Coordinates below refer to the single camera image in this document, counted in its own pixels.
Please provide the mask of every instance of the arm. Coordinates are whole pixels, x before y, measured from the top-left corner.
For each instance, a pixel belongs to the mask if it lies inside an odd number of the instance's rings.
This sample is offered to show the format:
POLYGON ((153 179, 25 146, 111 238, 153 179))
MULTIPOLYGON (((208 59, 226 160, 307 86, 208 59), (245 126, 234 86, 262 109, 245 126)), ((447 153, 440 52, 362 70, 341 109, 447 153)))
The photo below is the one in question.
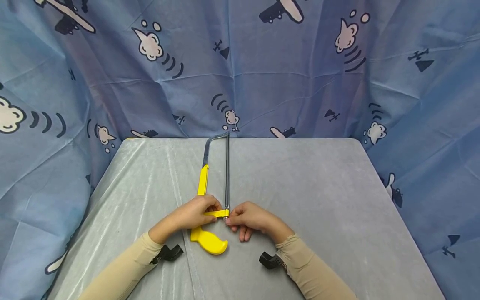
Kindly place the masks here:
POLYGON ((307 300, 356 300, 345 282, 285 224, 280 218, 251 202, 237 206, 227 225, 240 229, 240 241, 248 241, 255 229, 269 235, 307 300))
POLYGON ((154 258, 177 230, 216 221, 206 210, 219 210, 215 197, 197 196, 163 218, 111 262, 86 288, 78 300, 125 300, 148 272, 158 264, 154 258))

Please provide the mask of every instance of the forearm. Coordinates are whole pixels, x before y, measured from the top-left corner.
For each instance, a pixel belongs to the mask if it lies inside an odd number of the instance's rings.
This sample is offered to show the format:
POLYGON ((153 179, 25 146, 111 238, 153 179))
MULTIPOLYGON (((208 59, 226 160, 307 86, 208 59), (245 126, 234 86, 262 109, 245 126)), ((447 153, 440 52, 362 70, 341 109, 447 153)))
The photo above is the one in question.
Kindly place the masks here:
POLYGON ((346 283, 296 234, 277 244, 278 256, 307 300, 356 300, 346 283))
POLYGON ((158 263, 171 229, 160 221, 111 262, 81 294, 79 300, 125 300, 140 279, 158 263))

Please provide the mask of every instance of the yellow handle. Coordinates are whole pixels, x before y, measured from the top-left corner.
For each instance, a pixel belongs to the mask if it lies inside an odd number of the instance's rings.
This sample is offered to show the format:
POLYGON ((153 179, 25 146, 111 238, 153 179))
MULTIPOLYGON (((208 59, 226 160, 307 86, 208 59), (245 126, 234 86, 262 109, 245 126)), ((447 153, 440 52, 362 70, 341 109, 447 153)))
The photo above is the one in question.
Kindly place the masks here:
MULTIPOLYGON (((208 165, 203 166, 200 171, 200 180, 198 181, 197 195, 205 195, 207 193, 208 182, 208 165)), ((219 210, 214 212, 206 212, 206 216, 223 217, 228 216, 228 210, 219 210)), ((221 240, 215 234, 209 231, 203 231, 202 227, 192 229, 190 240, 198 242, 202 248, 210 254, 219 255, 225 252, 228 246, 227 240, 221 240)))
POLYGON ((210 231, 203 231, 202 227, 192 229, 191 241, 196 241, 210 254, 220 255, 227 249, 228 241, 219 239, 210 231))
POLYGON ((200 171, 200 180, 198 181, 197 195, 205 196, 207 194, 208 165, 205 165, 200 171))

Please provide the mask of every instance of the left hand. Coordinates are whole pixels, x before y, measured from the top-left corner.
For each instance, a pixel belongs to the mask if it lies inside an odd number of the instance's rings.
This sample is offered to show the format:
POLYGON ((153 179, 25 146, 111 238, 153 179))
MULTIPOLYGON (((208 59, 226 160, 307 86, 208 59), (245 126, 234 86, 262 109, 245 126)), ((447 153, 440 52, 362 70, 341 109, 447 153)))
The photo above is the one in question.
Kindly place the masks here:
POLYGON ((216 221, 216 216, 205 216, 206 211, 221 210, 222 205, 212 195, 195 196, 167 216, 177 229, 192 229, 216 221))
POLYGON ((177 230, 215 222, 216 216, 205 216, 204 212, 221 209, 222 205, 214 196, 195 196, 153 226, 148 235, 155 243, 165 244, 168 237, 177 230))

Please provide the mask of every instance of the right hand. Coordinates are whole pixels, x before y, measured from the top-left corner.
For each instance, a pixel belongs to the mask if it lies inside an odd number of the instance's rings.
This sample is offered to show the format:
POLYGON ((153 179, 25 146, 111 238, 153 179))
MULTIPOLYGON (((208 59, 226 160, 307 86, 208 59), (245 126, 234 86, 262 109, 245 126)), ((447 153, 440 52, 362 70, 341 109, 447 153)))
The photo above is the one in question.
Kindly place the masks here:
POLYGON ((226 220, 233 232, 240 228, 240 241, 248 241, 255 230, 268 234, 276 244, 283 242, 294 234, 279 217, 250 201, 244 202, 233 209, 226 220))

